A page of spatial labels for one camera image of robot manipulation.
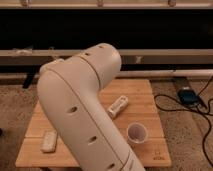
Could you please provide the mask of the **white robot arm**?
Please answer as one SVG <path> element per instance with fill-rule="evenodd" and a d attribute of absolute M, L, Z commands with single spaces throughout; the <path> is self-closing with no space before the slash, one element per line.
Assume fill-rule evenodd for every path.
<path fill-rule="evenodd" d="M 83 171 L 145 171 L 98 99 L 120 68 L 119 52 L 101 43 L 40 69 L 40 105 Z"/>

